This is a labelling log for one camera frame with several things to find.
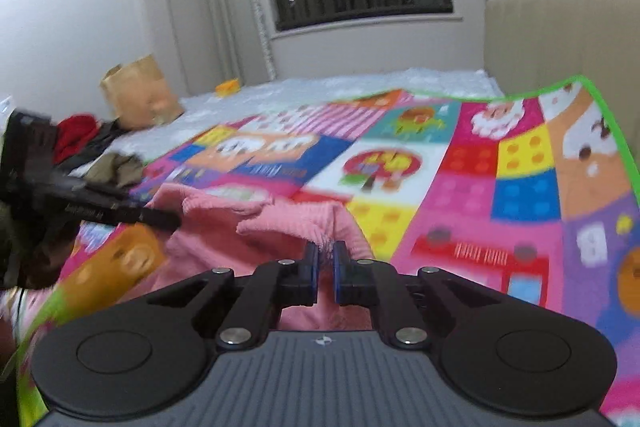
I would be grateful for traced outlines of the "pink ribbed child's top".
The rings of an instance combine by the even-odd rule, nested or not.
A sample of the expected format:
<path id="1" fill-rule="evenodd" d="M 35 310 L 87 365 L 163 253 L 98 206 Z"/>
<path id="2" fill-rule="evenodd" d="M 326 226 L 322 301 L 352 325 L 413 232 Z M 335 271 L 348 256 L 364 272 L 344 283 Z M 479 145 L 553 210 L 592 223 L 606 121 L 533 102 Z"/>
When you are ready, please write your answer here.
<path id="1" fill-rule="evenodd" d="M 223 198 L 181 184 L 163 184 L 154 209 L 181 219 L 172 233 L 144 225 L 118 228 L 91 254 L 77 249 L 55 288 L 27 291 L 17 298 L 14 323 L 22 337 L 104 309 L 213 268 L 250 275 L 263 263 L 298 259 L 307 244 L 320 249 L 318 301 L 282 312 L 279 329 L 368 329 L 368 314 L 334 303 L 331 251 L 344 242 L 352 259 L 372 256 L 355 219 L 339 202 L 291 202 L 271 196 L 255 200 Z"/>

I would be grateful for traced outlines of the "red garment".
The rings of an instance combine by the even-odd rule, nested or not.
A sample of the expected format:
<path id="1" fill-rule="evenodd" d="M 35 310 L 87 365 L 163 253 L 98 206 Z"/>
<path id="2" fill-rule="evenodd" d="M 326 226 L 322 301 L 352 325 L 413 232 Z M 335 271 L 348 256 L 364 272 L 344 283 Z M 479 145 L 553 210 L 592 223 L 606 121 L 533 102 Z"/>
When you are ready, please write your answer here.
<path id="1" fill-rule="evenodd" d="M 76 114 L 61 120 L 56 125 L 56 136 L 53 161 L 55 165 L 61 164 L 82 150 L 101 128 L 101 124 L 91 114 Z"/>

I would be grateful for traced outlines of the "olive brown garment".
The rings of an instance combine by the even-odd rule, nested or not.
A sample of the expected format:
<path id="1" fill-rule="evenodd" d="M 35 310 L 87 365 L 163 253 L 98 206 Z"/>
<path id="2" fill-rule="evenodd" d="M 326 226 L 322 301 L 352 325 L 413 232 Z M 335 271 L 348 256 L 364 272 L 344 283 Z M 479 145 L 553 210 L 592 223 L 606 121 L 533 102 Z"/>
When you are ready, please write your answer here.
<path id="1" fill-rule="evenodd" d="M 142 181 L 143 168 L 143 161 L 138 155 L 107 153 L 89 168 L 84 174 L 84 179 L 93 183 L 128 188 Z"/>

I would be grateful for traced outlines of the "black garment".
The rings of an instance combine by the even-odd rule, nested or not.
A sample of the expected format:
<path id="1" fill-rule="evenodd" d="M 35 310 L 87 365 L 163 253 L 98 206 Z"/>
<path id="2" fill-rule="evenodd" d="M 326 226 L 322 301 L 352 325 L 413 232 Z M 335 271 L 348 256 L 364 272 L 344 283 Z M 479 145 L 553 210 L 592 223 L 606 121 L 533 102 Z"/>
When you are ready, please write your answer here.
<path id="1" fill-rule="evenodd" d="M 56 168 L 61 171 L 71 172 L 72 170 L 96 160 L 101 156 L 116 139 L 128 133 L 118 120 L 107 121 L 101 124 L 96 136 L 83 145 L 77 153 L 68 156 L 56 164 Z"/>

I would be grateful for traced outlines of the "brown paper bag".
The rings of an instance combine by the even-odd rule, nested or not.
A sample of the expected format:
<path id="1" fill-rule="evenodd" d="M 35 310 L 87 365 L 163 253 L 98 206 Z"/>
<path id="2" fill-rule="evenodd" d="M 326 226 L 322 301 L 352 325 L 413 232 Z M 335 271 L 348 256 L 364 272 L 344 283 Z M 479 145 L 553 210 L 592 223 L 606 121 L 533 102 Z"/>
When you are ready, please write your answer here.
<path id="1" fill-rule="evenodd" d="M 114 66 L 101 79 L 100 88 L 122 129 L 163 126 L 184 113 L 153 54 Z"/>

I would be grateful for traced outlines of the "colourful cartoon play mat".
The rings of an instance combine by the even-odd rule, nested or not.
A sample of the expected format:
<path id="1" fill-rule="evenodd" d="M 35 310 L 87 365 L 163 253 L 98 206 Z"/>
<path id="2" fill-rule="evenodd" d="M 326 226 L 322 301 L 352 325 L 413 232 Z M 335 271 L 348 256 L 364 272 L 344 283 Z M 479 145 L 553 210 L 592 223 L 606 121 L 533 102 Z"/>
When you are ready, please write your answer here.
<path id="1" fill-rule="evenodd" d="M 433 263 L 596 326 L 618 369 L 603 410 L 639 421 L 639 169 L 598 90 L 576 77 L 521 98 L 394 90 L 216 124 L 145 166 L 223 198 L 339 202 L 372 256 Z M 18 421 L 46 408 L 18 349 Z"/>

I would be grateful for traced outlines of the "small yellow toy block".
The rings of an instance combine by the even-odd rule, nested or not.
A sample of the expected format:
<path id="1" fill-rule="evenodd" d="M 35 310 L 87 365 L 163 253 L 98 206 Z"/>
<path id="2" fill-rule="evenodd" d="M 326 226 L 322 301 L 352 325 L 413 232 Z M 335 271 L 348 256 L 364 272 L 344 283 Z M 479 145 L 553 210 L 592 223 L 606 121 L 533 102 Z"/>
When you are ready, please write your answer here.
<path id="1" fill-rule="evenodd" d="M 239 78 L 233 78 L 219 83 L 215 88 L 215 95 L 218 98 L 228 98 L 228 96 L 235 95 L 241 91 L 242 82 Z"/>

